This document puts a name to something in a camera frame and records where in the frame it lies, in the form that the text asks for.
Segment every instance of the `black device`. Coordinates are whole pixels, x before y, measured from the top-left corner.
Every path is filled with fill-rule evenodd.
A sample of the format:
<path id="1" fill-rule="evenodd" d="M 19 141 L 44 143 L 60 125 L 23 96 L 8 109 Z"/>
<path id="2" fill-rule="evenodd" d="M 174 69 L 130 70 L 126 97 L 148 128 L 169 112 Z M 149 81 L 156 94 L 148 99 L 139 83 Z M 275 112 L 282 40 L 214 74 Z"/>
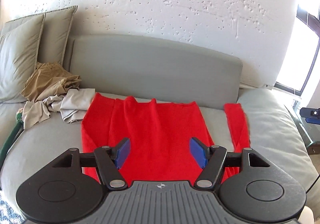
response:
<path id="1" fill-rule="evenodd" d="M 255 150 L 231 153 L 191 138 L 190 152 L 203 169 L 194 185 L 134 181 L 128 187 L 118 169 L 129 139 L 93 153 L 70 148 L 22 183 L 16 201 L 26 223 L 298 223 L 305 190 Z M 100 183 L 81 167 L 95 167 Z M 226 167 L 240 173 L 221 184 Z"/>
<path id="2" fill-rule="evenodd" d="M 299 113 L 301 117 L 305 117 L 307 123 L 320 125 L 320 108 L 302 107 Z"/>

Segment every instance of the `rug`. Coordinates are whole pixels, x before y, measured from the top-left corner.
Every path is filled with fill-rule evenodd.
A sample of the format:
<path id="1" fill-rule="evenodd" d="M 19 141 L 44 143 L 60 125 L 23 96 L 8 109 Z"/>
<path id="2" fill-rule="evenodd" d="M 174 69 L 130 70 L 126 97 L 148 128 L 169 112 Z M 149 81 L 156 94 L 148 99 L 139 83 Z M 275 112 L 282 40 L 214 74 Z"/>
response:
<path id="1" fill-rule="evenodd" d="M 23 217 L 4 200 L 0 192 L 0 224 L 21 224 Z"/>

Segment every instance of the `blue gripper pad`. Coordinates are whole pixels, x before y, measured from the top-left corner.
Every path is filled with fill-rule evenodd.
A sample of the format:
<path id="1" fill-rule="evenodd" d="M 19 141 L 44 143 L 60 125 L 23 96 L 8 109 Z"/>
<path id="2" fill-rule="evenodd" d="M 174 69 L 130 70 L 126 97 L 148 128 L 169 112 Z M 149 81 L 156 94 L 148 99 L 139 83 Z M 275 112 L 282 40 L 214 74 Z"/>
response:
<path id="1" fill-rule="evenodd" d="M 306 122 L 309 123 L 309 124 L 320 125 L 320 119 L 316 119 L 316 118 L 308 118 L 308 117 L 306 117 Z"/>
<path id="2" fill-rule="evenodd" d="M 117 157 L 114 160 L 114 164 L 118 169 L 121 169 L 121 167 L 123 166 L 125 160 L 127 159 L 130 153 L 130 148 L 131 148 L 130 139 L 125 141 L 125 143 L 119 148 L 117 152 Z"/>
<path id="3" fill-rule="evenodd" d="M 203 169 L 207 165 L 208 159 L 203 148 L 192 138 L 190 139 L 190 152 L 200 168 Z"/>

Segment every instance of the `crumpled clothing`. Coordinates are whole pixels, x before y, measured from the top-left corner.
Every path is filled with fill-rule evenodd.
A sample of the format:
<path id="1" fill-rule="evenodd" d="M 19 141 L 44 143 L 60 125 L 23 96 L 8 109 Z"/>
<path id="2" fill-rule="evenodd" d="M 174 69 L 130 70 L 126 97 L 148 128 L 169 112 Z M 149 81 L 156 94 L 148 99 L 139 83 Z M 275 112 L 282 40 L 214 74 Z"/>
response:
<path id="1" fill-rule="evenodd" d="M 50 112 L 58 112 L 65 95 L 50 96 L 37 102 L 27 101 L 22 111 L 23 129 L 50 118 Z"/>
<path id="2" fill-rule="evenodd" d="M 66 123 L 78 122 L 84 118 L 94 95 L 94 88 L 71 88 L 67 95 L 50 96 L 35 103 L 27 101 L 22 111 L 23 129 L 49 119 L 50 112 L 60 112 Z"/>
<path id="3" fill-rule="evenodd" d="M 66 94 L 70 88 L 79 88 L 80 76 L 66 71 L 59 63 L 37 63 L 36 70 L 25 83 L 21 94 L 36 103 L 50 96 Z"/>
<path id="4" fill-rule="evenodd" d="M 94 88 L 69 89 L 60 107 L 62 120 L 67 123 L 82 120 L 95 95 Z"/>

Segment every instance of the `textured white wall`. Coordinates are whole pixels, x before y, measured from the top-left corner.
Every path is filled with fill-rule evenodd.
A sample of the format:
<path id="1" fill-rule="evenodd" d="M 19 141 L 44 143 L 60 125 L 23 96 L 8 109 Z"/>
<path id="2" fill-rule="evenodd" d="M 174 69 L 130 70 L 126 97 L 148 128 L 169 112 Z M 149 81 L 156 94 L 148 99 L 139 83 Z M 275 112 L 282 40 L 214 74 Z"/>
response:
<path id="1" fill-rule="evenodd" d="M 239 57 L 241 81 L 273 85 L 296 0 L 1 0 L 1 22 L 79 6 L 72 34 L 135 34 L 203 46 Z"/>

